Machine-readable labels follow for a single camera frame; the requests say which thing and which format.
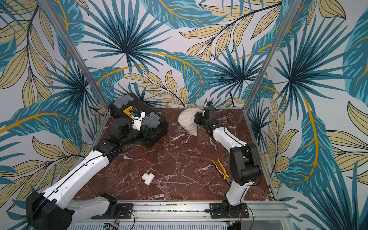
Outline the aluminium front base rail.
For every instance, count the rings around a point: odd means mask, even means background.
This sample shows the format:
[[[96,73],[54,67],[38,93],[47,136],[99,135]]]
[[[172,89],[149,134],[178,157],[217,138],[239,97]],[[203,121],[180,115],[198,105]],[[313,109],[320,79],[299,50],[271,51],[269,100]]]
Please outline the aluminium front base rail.
[[[85,219],[70,230],[294,230],[285,202],[247,201],[239,214],[209,212],[216,201],[120,200],[119,219]]]

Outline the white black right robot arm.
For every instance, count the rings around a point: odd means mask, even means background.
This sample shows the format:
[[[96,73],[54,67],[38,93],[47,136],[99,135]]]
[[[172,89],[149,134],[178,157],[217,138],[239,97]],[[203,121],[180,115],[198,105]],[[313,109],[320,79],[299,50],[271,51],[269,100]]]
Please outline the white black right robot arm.
[[[212,102],[206,103],[203,113],[195,114],[194,121],[203,126],[206,133],[230,153],[232,181],[223,203],[229,211],[240,208],[249,188],[261,179],[263,174],[255,145],[241,141],[230,133],[227,127],[220,124]]]

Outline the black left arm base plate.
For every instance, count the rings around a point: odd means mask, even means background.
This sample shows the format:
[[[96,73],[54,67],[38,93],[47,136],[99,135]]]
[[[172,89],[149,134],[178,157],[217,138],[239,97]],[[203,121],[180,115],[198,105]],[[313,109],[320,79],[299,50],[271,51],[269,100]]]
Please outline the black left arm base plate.
[[[91,217],[91,219],[132,219],[132,203],[117,203],[109,207],[105,214]]]

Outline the white plastic pipe tee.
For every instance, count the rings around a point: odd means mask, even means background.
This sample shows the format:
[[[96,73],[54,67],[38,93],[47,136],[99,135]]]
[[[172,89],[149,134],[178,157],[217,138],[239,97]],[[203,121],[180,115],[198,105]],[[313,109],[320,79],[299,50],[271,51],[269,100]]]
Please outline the white plastic pipe tee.
[[[154,178],[155,178],[155,175],[153,173],[144,173],[142,175],[142,180],[144,184],[146,184],[147,186],[149,186],[152,183]]]

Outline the left aluminium corner post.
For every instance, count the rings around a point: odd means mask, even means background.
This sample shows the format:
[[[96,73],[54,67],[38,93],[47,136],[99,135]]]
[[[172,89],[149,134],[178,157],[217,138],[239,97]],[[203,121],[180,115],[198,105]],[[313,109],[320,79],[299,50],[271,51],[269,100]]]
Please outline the left aluminium corner post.
[[[48,16],[51,23],[54,25],[55,30],[59,33],[60,37],[64,41],[67,49],[69,49],[71,55],[73,56],[74,60],[77,62],[78,66],[80,67],[82,73],[85,75],[87,81],[89,82],[91,88],[95,91],[96,96],[100,103],[103,105],[105,110],[109,110],[108,104],[101,93],[100,89],[97,86],[90,70],[88,69],[85,61],[82,58],[82,55],[78,51],[77,47],[75,46],[72,37],[70,36],[67,29],[62,25],[61,18],[58,16],[55,8],[53,7],[51,1],[40,0],[38,1],[41,7],[44,9],[46,15]]]

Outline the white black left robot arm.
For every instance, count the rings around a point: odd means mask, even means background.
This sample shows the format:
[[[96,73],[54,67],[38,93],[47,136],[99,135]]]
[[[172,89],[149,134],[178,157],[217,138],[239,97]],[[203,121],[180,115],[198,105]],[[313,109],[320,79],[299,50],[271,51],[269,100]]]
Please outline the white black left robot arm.
[[[113,216],[117,201],[103,194],[78,205],[70,204],[79,190],[100,170],[108,166],[129,145],[144,142],[154,145],[161,129],[139,119],[118,118],[111,124],[110,134],[93,147],[84,160],[44,192],[32,192],[25,201],[27,225],[36,230],[66,230],[69,226],[95,216]]]

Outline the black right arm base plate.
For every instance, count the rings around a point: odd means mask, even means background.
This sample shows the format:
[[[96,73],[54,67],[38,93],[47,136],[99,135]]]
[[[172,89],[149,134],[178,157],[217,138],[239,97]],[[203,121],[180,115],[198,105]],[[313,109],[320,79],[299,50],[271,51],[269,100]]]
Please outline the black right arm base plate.
[[[246,219],[250,217],[249,209],[245,203],[236,206],[231,206],[226,202],[210,203],[207,210],[212,219]]]

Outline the yellow black pliers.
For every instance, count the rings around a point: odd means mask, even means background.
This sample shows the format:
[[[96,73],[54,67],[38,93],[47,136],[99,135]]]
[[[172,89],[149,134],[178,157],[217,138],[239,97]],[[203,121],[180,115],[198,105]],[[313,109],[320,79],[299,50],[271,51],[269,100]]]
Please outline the yellow black pliers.
[[[212,162],[217,170],[217,172],[222,176],[223,180],[225,180],[229,185],[232,184],[232,181],[230,179],[230,176],[227,174],[227,171],[220,161],[220,159],[217,160],[217,162]]]

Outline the right aluminium corner post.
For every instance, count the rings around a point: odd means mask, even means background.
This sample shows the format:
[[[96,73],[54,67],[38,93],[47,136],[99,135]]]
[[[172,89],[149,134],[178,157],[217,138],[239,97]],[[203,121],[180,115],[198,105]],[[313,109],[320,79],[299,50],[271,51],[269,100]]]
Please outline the right aluminium corner post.
[[[270,49],[265,57],[265,60],[263,62],[262,67],[259,70],[259,73],[254,81],[254,84],[251,88],[251,91],[248,94],[247,100],[245,101],[243,111],[246,114],[248,110],[250,109],[250,106],[252,104],[252,101],[257,93],[257,90],[262,82],[262,79],[266,73],[266,70],[273,58],[273,56],[276,54],[284,36],[286,35],[288,28],[290,24],[292,23],[292,20],[294,16],[296,15],[298,8],[301,5],[301,0],[299,1],[292,1],[290,3],[290,6],[288,8],[288,11],[286,12],[285,18],[281,21],[280,29],[278,33],[275,35],[275,38],[273,40],[273,43],[270,46]]]

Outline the black and yellow toolbox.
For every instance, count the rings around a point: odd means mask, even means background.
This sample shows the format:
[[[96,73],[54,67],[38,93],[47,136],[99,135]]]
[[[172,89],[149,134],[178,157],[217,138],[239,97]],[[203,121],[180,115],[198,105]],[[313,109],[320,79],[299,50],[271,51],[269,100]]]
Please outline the black and yellow toolbox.
[[[147,103],[133,94],[124,94],[112,101],[109,105],[110,113],[114,121],[110,125],[110,141],[117,145],[134,143],[133,118],[131,113],[145,112],[141,129],[156,128],[156,142],[142,142],[146,147],[153,147],[168,131],[168,121]]]

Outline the cream cloth soil bag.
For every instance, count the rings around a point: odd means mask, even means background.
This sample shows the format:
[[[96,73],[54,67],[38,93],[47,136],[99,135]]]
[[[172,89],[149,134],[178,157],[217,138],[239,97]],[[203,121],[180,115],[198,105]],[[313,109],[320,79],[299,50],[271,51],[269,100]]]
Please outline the cream cloth soil bag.
[[[178,122],[190,135],[197,136],[198,125],[195,123],[195,114],[204,113],[204,110],[199,108],[188,108],[181,112],[178,117]]]

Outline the aluminium corner post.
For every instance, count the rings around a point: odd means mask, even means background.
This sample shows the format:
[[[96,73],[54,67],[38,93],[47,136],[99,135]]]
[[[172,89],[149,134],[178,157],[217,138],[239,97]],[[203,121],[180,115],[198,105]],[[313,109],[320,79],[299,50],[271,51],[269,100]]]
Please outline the aluminium corner post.
[[[248,110],[250,109],[250,106],[252,104],[252,101],[257,93],[257,90],[262,82],[262,79],[266,73],[266,70],[273,58],[273,56],[276,54],[284,36],[286,35],[288,28],[290,24],[292,23],[292,20],[294,16],[296,15],[298,8],[301,5],[301,0],[299,1],[292,1],[290,3],[290,6],[288,8],[288,11],[286,12],[285,18],[281,21],[280,29],[278,33],[275,35],[275,38],[273,40],[273,43],[270,46],[270,49],[265,57],[265,60],[263,62],[262,67],[259,70],[259,73],[254,81],[254,84],[251,88],[251,91],[248,94],[247,100],[245,101],[243,111],[246,114]]]
[[[46,15],[48,16],[51,23],[54,25],[55,30],[59,33],[60,37],[64,41],[67,49],[69,49],[71,55],[73,56],[74,60],[77,62],[78,66],[80,67],[82,73],[85,75],[87,81],[89,82],[91,88],[95,91],[96,96],[100,103],[103,105],[105,110],[109,110],[108,104],[101,93],[100,89],[97,86],[90,70],[88,69],[85,61],[82,58],[82,55],[78,51],[77,47],[75,46],[72,37],[70,36],[67,29],[62,25],[61,18],[58,16],[55,8],[53,7],[51,1],[40,0],[38,1],[41,7],[44,9]]]

